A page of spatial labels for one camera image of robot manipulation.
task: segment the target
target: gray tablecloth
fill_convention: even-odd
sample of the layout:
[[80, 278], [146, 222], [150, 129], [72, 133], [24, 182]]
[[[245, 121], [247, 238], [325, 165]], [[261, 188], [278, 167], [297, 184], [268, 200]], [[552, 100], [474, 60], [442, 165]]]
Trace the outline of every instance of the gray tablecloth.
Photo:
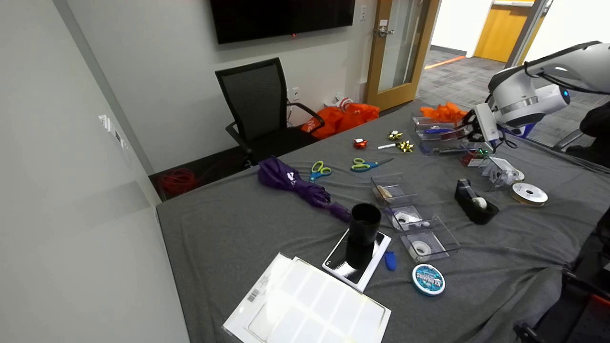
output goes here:
[[[398, 173], [419, 209], [440, 215], [459, 240], [457, 251], [432, 262], [447, 281], [440, 297], [411, 285], [413, 261], [400, 240], [392, 240], [388, 249], [398, 268], [388, 272], [379, 264], [366, 289], [392, 310], [383, 341], [514, 341], [514, 322], [535, 323], [558, 299], [562, 266], [577, 257], [610, 205], [610, 180], [516, 140], [518, 148], [503, 146], [497, 156], [547, 190], [547, 211], [533, 211], [493, 190], [480, 169], [461, 165], [459, 156], [377, 150], [388, 129], [409, 133], [413, 110], [406, 106], [280, 160], [306, 177], [306, 167], [324, 158], [333, 173], [320, 184], [346, 207], [375, 201], [371, 175]], [[354, 150], [354, 137], [367, 139], [369, 148]], [[354, 175], [348, 171], [354, 156], [394, 160]], [[259, 184], [255, 171], [249, 167], [158, 205], [190, 341], [232, 341], [221, 327], [224, 318], [278, 251], [320, 264], [345, 230], [341, 221], [295, 194]], [[459, 177], [468, 177], [499, 207], [488, 224], [472, 224], [453, 200]]]

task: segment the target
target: wall-mounted tv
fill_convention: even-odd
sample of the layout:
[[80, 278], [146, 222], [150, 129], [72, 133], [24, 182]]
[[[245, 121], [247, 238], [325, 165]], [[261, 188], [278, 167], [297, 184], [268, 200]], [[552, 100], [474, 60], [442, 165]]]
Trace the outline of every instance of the wall-mounted tv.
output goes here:
[[219, 43], [350, 26], [354, 0], [209, 0]]

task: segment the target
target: blue sticker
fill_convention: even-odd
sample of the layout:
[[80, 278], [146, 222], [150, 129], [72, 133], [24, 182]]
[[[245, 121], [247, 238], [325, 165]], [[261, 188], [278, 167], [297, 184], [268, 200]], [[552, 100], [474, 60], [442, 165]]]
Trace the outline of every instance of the blue sticker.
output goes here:
[[444, 276], [432, 264], [415, 264], [411, 270], [413, 283], [428, 295], [438, 295], [444, 291]]

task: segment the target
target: purple rope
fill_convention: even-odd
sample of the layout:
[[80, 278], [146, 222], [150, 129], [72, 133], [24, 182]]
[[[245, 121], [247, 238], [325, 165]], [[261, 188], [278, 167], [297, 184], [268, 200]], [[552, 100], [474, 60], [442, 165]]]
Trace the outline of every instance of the purple rope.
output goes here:
[[329, 201], [329, 194], [324, 186], [303, 180], [299, 171], [291, 169], [278, 158], [266, 158], [259, 163], [257, 171], [259, 182], [280, 188], [280, 190], [291, 190], [299, 194], [305, 201], [308, 201], [314, 207], [327, 209], [333, 217], [341, 221], [348, 221], [350, 213], [346, 207], [343, 207], [337, 201]]

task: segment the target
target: door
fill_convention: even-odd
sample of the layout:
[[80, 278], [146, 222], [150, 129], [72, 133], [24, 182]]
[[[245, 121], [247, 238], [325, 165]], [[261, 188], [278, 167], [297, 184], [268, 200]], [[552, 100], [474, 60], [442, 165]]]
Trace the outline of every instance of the door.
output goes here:
[[366, 100], [381, 108], [417, 93], [440, 0], [379, 0]]
[[531, 13], [531, 3], [493, 1], [480, 32], [474, 55], [480, 59], [507, 62], [518, 34]]

